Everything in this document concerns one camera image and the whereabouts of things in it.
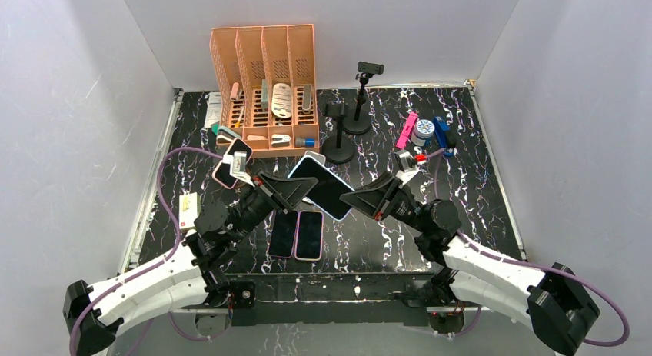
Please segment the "pink-cased tall smartphone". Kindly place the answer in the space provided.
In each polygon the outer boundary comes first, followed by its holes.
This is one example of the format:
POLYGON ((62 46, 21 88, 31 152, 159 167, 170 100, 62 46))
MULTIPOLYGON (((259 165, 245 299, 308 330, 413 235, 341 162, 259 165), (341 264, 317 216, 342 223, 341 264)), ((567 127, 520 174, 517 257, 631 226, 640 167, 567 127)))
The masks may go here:
POLYGON ((319 261, 322 257, 323 214, 300 211, 295 234, 294 257, 299 261, 319 261))

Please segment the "magenta-edged black smartphone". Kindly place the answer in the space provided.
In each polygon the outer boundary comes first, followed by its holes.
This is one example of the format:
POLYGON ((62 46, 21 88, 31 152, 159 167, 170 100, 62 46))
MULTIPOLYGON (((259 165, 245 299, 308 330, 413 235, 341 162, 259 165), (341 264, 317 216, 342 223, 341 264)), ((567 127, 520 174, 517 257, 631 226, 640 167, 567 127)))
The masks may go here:
POLYGON ((298 225, 298 212, 274 213, 271 237, 267 253, 276 258, 290 258, 294 253, 294 241, 298 225))

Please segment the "blue-edged smartphone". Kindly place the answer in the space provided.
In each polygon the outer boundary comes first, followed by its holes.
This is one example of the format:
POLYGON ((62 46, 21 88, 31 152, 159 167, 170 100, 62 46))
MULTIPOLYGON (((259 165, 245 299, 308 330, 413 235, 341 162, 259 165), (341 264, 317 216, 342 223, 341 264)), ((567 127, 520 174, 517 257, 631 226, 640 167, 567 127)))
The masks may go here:
POLYGON ((288 178, 316 178, 318 183, 306 198, 334 220, 342 221, 350 212, 351 206, 341 196, 354 189, 315 158, 305 155, 291 169, 288 178))

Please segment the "black tall phone stand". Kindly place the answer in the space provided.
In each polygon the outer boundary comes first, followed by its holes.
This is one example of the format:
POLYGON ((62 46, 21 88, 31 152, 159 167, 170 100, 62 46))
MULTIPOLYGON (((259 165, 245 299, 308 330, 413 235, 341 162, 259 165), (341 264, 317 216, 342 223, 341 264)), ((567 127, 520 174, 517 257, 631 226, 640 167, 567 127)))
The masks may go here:
POLYGON ((346 117, 343 123, 344 131, 349 135, 363 135, 371 129, 371 117, 367 112, 362 111, 362 107, 368 99, 366 86, 375 75, 384 73, 384 65, 358 62, 357 70, 355 78, 359 81, 360 88, 356 97, 356 107, 353 114, 346 117))

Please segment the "black round-base phone stand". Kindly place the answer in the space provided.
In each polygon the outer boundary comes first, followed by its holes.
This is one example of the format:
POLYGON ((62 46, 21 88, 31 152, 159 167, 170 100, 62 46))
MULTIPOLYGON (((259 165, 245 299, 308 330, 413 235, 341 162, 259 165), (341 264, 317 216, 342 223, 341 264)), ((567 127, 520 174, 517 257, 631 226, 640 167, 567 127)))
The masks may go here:
POLYGON ((344 136, 344 120, 348 114, 348 106, 344 102, 327 103, 323 116, 335 121, 335 135, 327 137, 321 145, 321 153, 326 160, 335 165, 348 163, 357 151, 354 142, 344 136))

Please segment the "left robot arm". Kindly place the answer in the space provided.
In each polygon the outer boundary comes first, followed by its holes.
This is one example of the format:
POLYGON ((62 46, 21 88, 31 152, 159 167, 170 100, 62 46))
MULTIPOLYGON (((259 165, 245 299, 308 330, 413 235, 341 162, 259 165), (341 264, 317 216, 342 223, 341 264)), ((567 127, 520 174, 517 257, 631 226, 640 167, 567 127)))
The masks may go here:
POLYGON ((259 172, 234 205, 207 202, 193 228, 163 255, 126 273, 71 283, 63 316, 71 355, 95 355, 124 331, 169 311, 206 302, 220 307, 231 286, 221 267, 272 212, 293 211, 316 177, 279 178, 259 172))

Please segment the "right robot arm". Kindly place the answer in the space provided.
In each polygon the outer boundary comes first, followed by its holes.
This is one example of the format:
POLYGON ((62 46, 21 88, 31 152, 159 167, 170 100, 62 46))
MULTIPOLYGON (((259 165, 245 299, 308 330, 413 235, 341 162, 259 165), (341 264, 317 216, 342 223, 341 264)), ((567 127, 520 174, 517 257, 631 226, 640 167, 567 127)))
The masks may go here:
POLYGON ((418 232, 414 243, 423 258, 451 275, 433 284, 443 305, 457 300, 490 308, 522 323, 551 350, 574 355, 600 310, 571 269, 560 263, 539 268, 473 242, 460 233, 455 204, 435 198, 417 201, 395 175, 344 193, 341 201, 376 221, 392 217, 418 232))

